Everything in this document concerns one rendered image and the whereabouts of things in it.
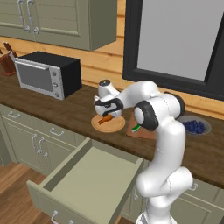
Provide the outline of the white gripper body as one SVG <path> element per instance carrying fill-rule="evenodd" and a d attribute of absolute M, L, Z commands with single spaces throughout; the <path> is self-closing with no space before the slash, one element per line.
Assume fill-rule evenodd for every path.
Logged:
<path fill-rule="evenodd" d="M 112 115 L 113 117 L 118 117 L 122 114 L 122 108 L 116 105 L 111 105 L 110 107 L 95 105 L 94 109 L 100 116 Z"/>

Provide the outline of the orange-brown meat piece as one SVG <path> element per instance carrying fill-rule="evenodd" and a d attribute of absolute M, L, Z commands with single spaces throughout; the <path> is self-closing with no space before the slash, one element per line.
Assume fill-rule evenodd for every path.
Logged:
<path fill-rule="evenodd" d="M 108 122 L 112 119 L 113 119 L 113 116 L 111 114 L 107 114 L 98 123 L 101 125 L 102 123 Z"/>

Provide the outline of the round tan plate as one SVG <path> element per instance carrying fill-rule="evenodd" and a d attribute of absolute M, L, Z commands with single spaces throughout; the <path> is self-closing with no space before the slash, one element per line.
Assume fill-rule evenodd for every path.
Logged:
<path fill-rule="evenodd" d="M 91 124 L 92 126 L 104 133 L 113 133 L 121 130 L 125 125 L 125 119 L 120 115 L 118 117 L 112 118 L 110 121 L 103 122 L 102 124 L 99 124 L 99 121 L 102 119 L 101 116 L 95 115 L 92 120 Z"/>

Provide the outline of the brown wooden cutting board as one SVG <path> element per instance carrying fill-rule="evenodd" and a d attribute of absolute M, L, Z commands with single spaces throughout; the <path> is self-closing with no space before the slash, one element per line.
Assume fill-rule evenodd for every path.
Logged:
<path fill-rule="evenodd" d="M 156 139 L 157 132 L 156 131 L 148 131 L 147 129 L 141 127 L 136 132 L 133 132 L 132 129 L 137 126 L 137 122 L 133 115 L 130 116 L 129 119 L 129 126 L 127 128 L 126 135 L 129 137 L 138 137 L 138 138 L 145 138 L 145 139 Z"/>

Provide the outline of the green drawer front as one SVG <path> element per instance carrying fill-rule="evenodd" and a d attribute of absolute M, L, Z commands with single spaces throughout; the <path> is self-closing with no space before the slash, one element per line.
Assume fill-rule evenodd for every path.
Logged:
<path fill-rule="evenodd" d="M 9 107 L 4 106 L 4 105 L 0 106 L 0 111 L 1 111 L 1 113 L 2 113 L 2 115 L 4 117 L 6 117 L 8 119 L 11 119 L 14 122 L 21 123 L 21 124 L 26 125 L 26 126 L 30 126 L 31 125 L 30 117 L 27 114 L 23 113 L 23 112 L 20 112 L 20 111 L 14 109 L 14 108 L 9 108 Z M 19 118 L 17 118 L 17 119 L 11 118 L 11 117 L 8 116 L 8 113 L 10 111 L 13 111 L 14 115 L 19 113 L 21 116 Z"/>
<path fill-rule="evenodd" d="M 67 143 L 67 144 L 76 145 L 75 134 L 72 131 L 70 131 L 68 129 L 61 128 L 60 126 L 57 126 L 55 124 L 45 122 L 45 121 L 42 121 L 41 124 L 42 124 L 44 133 L 47 134 L 48 136 L 54 137 L 62 142 Z M 54 127 L 55 132 L 57 132 L 57 133 L 60 133 L 63 130 L 65 132 L 64 135 L 63 136 L 55 136 L 55 135 L 51 134 L 50 129 L 52 127 Z"/>
<path fill-rule="evenodd" d="M 186 193 L 218 207 L 224 208 L 224 189 L 198 179 L 195 179 L 194 183 L 198 185 L 197 188 L 194 191 L 187 190 Z"/>

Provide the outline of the open green drawer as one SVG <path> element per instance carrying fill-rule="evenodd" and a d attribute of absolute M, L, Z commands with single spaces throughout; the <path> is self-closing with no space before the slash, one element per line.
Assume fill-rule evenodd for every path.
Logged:
<path fill-rule="evenodd" d="M 32 202 L 59 224 L 114 224 L 144 160 L 87 138 L 45 180 L 27 182 Z"/>

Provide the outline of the grey plate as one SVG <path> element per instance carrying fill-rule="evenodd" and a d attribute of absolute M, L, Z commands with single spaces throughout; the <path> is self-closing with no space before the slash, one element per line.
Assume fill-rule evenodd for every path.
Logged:
<path fill-rule="evenodd" d="M 196 120 L 198 122 L 203 122 L 206 129 L 202 134 L 191 134 L 189 132 L 187 132 L 188 134 L 191 135 L 205 135 L 208 134 L 211 130 L 212 130 L 212 126 L 209 122 L 207 122 L 205 119 L 202 119 L 201 117 L 195 116 L 195 115 L 182 115 L 178 118 L 178 121 L 181 122 L 183 124 L 183 122 L 186 121 L 191 121 L 191 120 Z"/>

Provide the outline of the brown wooden knife block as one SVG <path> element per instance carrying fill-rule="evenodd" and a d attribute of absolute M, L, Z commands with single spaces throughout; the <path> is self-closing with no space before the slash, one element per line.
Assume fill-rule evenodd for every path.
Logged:
<path fill-rule="evenodd" d="M 17 71 L 10 54 L 12 54 L 15 58 L 17 57 L 17 54 L 11 49 L 11 46 L 8 42 L 4 42 L 3 45 L 8 52 L 3 54 L 3 52 L 0 50 L 0 65 L 3 67 L 3 75 L 11 76 L 16 74 Z"/>

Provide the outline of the green base cupboard door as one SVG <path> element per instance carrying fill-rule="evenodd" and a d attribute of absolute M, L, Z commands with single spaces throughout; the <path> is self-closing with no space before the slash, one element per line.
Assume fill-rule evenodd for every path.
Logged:
<path fill-rule="evenodd" d="M 55 138 L 44 134 L 40 135 L 39 140 L 41 137 L 45 139 L 42 146 L 43 152 L 47 152 L 48 157 L 43 157 L 42 153 L 39 153 L 39 155 L 44 162 L 46 174 L 50 174 L 77 148 L 77 146 L 56 140 Z"/>
<path fill-rule="evenodd" d="M 127 198 L 123 206 L 123 209 L 121 211 L 121 216 L 133 223 L 136 222 L 139 215 L 145 210 L 145 201 L 146 201 L 146 198 L 142 197 L 141 194 L 138 192 L 138 190 L 136 190 L 138 195 L 138 200 L 134 200 L 133 196 L 134 196 L 135 186 L 137 185 L 133 185 L 130 195 Z"/>
<path fill-rule="evenodd" d="M 32 147 L 32 136 L 38 133 L 31 128 L 25 127 L 22 124 L 13 122 L 10 119 L 3 119 L 7 129 L 10 141 L 17 160 L 25 165 L 28 165 L 37 172 L 42 172 L 42 164 L 38 153 Z"/>

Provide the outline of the black and silver toaster oven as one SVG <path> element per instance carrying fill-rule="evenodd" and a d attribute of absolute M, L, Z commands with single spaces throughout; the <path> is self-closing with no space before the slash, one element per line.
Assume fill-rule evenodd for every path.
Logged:
<path fill-rule="evenodd" d="M 32 52 L 13 59 L 21 88 L 26 88 L 58 100 L 81 89 L 79 59 L 61 55 Z"/>

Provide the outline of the black-framed window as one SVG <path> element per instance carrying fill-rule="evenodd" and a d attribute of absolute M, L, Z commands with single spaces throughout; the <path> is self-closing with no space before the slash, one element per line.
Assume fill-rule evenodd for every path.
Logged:
<path fill-rule="evenodd" d="M 224 0 L 126 0 L 122 77 L 224 101 Z"/>

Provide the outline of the green wall cupboard door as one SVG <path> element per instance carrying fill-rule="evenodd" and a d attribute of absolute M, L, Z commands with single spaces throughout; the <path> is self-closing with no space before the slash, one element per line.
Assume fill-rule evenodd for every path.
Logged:
<path fill-rule="evenodd" d="M 22 4 L 22 13 L 25 22 L 24 7 Z M 18 13 L 18 0 L 0 0 L 0 25 L 10 28 L 22 28 Z"/>
<path fill-rule="evenodd" d="M 39 43 L 90 50 L 88 0 L 34 0 Z"/>

